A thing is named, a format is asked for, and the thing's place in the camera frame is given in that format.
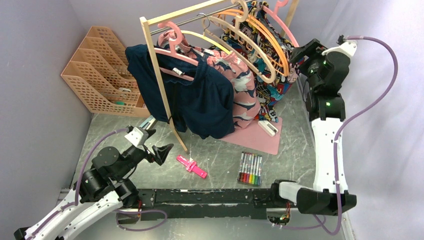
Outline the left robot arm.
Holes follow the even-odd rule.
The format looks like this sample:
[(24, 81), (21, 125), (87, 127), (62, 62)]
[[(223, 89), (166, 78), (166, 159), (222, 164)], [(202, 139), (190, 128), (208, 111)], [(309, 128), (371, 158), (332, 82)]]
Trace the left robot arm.
[(130, 146), (123, 153), (115, 147), (105, 147), (92, 160), (90, 169), (81, 173), (73, 188), (42, 220), (14, 232), (16, 240), (73, 240), (83, 230), (107, 214), (124, 208), (124, 214), (136, 217), (145, 201), (127, 175), (147, 160), (162, 165), (172, 143), (152, 147), (149, 151)]

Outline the comic print shorts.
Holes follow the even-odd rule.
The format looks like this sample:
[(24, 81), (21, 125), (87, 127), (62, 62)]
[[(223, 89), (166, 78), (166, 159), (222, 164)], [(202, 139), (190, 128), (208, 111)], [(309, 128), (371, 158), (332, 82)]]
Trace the comic print shorts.
[[(252, 5), (253, 2), (264, 3), (265, 1), (254, 0), (252, 2), (248, 2), (247, 3), (248, 10), (249, 10), (249, 6)], [(275, 31), (278, 32), (282, 38), (286, 39), (287, 41), (291, 43), (288, 36), (283, 33), (282, 28), (268, 14), (267, 14), (267, 19), (269, 20), (270, 24), (274, 27)], [(284, 95), (291, 88), (292, 84), (294, 84), (297, 81), (300, 74), (298, 70), (298, 66), (294, 63), (290, 63), (290, 57), (292, 55), (292, 51), (294, 48), (295, 47), (292, 44), (292, 48), (291, 48), (289, 59), (288, 59), (288, 63), (290, 64), (289, 76), (284, 77), (282, 75), (277, 75), (276, 80), (274, 82), (266, 83), (262, 81), (260, 77), (258, 77), (253, 72), (256, 96), (260, 103), (260, 110), (258, 115), (256, 116), (256, 119), (267, 120), (267, 121), (276, 122), (276, 123), (279, 121), (278, 115), (276, 111), (274, 110), (275, 105), (282, 100)]]

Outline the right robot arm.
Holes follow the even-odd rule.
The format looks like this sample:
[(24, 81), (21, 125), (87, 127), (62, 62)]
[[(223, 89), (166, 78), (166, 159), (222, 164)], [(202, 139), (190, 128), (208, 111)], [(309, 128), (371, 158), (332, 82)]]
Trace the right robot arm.
[[(178, 130), (190, 129), (202, 138), (221, 139), (245, 130), (259, 113), (255, 78), (236, 52), (186, 48), (178, 58), (154, 48), (167, 101)], [(319, 96), (318, 118), (312, 120), (316, 147), (313, 188), (276, 181), (260, 201), (282, 207), (294, 203), (302, 214), (337, 216), (356, 206), (343, 176), (342, 131), (345, 111), (331, 111), (335, 99)]]

